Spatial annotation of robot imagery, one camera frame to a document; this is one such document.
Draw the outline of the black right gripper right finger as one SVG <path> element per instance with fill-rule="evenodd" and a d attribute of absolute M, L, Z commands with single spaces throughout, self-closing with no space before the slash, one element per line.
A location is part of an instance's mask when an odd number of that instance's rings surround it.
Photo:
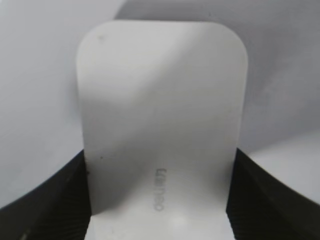
<path fill-rule="evenodd" d="M 237 240 L 318 240 L 320 205 L 236 151 L 226 214 Z"/>

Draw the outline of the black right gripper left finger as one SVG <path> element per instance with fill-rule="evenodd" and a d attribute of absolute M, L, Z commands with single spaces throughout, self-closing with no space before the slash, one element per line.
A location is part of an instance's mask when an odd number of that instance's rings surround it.
<path fill-rule="evenodd" d="M 2 240 L 83 240 L 91 218 L 80 151 L 41 185 L 0 210 Z"/>

